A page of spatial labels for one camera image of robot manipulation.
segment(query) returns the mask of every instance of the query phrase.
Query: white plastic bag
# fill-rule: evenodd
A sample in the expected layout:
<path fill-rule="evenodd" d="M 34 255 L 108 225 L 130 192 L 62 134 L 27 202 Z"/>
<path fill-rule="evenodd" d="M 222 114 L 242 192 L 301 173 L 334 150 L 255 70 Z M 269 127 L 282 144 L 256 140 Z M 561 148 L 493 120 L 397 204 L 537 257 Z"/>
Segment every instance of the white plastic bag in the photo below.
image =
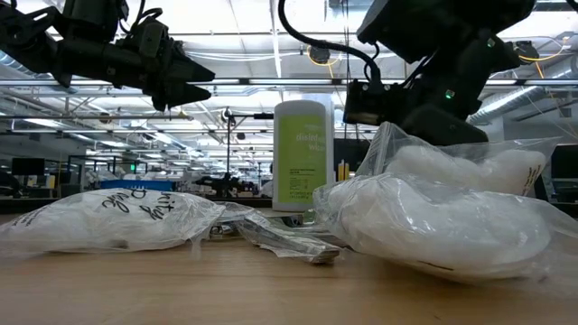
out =
<path fill-rule="evenodd" d="M 356 251 L 459 282 L 544 276 L 553 236 L 578 222 L 550 204 L 385 173 L 313 194 L 318 217 Z"/>
<path fill-rule="evenodd" d="M 200 236 L 224 209 L 185 193 L 95 190 L 0 226 L 0 245 L 25 252 L 165 249 Z"/>
<path fill-rule="evenodd" d="M 379 128 L 357 175 L 414 174 L 474 190 L 527 195 L 559 138 L 435 147 L 398 126 Z"/>

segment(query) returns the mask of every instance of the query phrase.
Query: green label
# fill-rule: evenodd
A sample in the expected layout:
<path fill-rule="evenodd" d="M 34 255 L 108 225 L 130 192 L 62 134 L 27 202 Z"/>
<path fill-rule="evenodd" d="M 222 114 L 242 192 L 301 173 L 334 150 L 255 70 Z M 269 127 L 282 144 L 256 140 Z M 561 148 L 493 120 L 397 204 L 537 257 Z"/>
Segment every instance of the green label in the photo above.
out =
<path fill-rule="evenodd" d="M 284 116 L 278 132 L 279 202 L 313 203 L 313 190 L 327 182 L 323 117 Z"/>

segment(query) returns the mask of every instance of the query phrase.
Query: table surface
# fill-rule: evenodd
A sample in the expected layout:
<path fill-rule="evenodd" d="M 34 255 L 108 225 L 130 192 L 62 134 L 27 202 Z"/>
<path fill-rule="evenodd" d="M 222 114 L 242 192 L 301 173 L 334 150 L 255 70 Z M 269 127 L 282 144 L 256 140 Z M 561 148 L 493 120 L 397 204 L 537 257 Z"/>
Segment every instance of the table surface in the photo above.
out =
<path fill-rule="evenodd" d="M 0 259 L 0 323 L 575 324 L 546 283 L 448 283 L 369 256 L 277 258 L 242 239 L 126 254 Z"/>

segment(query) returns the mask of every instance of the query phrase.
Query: bag of white items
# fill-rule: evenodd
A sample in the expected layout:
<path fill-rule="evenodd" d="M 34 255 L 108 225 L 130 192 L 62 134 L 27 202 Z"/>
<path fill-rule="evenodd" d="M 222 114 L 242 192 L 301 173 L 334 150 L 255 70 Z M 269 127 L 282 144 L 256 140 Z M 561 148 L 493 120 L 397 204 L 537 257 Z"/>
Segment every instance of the bag of white items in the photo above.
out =
<path fill-rule="evenodd" d="M 357 252 L 458 282 L 544 276 L 557 236 L 578 252 L 578 222 L 546 202 L 413 175 L 361 176 L 321 187 L 313 200 Z"/>
<path fill-rule="evenodd" d="M 547 138 L 435 147 L 384 123 L 357 175 L 414 174 L 447 185 L 525 196 L 559 141 Z"/>
<path fill-rule="evenodd" d="M 200 236 L 224 209 L 185 193 L 95 190 L 0 226 L 0 245 L 25 252 L 165 249 Z"/>

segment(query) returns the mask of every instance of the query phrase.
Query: desk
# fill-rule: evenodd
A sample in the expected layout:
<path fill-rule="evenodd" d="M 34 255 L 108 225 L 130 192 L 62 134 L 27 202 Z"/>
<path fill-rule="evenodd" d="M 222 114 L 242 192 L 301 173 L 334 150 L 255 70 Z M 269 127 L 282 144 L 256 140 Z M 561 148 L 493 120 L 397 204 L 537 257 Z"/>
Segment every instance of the desk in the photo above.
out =
<path fill-rule="evenodd" d="M 243 240 L 131 254 L 47 254 L 0 263 L 12 324 L 571 324 L 575 297 L 447 283 L 376 258 L 331 266 Z"/>

